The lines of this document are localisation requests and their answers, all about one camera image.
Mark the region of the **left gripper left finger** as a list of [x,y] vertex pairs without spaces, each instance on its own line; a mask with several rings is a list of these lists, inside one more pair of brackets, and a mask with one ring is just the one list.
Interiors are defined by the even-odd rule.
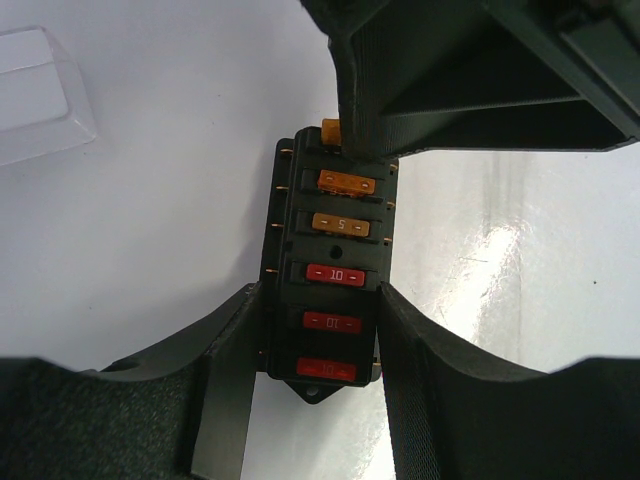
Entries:
[[1,362],[5,479],[237,479],[262,287],[104,370]]

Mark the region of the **clear plastic fuse box cover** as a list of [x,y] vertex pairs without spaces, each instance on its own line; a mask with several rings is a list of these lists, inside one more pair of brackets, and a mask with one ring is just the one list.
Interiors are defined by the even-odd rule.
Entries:
[[93,112],[78,64],[41,26],[1,33],[1,164],[88,144]]

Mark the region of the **black fuse box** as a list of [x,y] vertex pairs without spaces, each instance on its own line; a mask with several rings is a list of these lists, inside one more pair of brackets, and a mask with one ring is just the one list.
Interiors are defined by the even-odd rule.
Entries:
[[[376,181],[373,195],[350,197],[320,190],[320,171],[332,170]],[[390,278],[398,186],[396,160],[360,163],[321,143],[321,130],[306,127],[276,145],[264,236],[260,282],[266,338],[263,370],[285,382],[304,401],[318,404],[345,387],[364,387],[381,374],[377,323],[379,289]],[[370,223],[366,238],[325,233],[311,227],[314,213]],[[308,264],[361,270],[363,287],[309,281]],[[302,326],[306,311],[356,317],[360,334]],[[301,376],[300,357],[357,366],[354,382]]]

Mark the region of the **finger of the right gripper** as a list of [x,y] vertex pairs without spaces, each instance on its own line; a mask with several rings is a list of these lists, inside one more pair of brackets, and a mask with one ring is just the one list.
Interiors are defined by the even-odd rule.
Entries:
[[373,160],[427,150],[609,151],[636,138],[516,138],[528,94],[517,42],[486,1],[307,1],[336,70],[342,150]]

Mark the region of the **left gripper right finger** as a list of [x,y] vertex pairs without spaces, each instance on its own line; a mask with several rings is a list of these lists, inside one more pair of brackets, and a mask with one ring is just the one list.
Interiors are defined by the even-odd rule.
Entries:
[[532,370],[438,325],[389,284],[379,341],[398,478],[638,477],[637,360]]

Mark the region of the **orange blade fuse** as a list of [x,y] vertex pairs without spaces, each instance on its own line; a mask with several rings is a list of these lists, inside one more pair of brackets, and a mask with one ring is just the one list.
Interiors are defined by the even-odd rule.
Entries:
[[368,177],[323,169],[320,171],[317,187],[333,194],[363,197],[374,194],[376,181]]
[[370,232],[370,223],[364,220],[325,213],[314,213],[311,227],[325,233],[366,238]]
[[327,148],[340,148],[342,145],[341,123],[339,119],[324,118],[321,122],[321,143]]

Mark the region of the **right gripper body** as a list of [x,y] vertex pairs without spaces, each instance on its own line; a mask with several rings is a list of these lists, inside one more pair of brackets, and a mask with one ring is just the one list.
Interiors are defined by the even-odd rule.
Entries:
[[507,112],[516,138],[639,135],[636,1],[486,1],[517,42],[510,62],[528,99]]

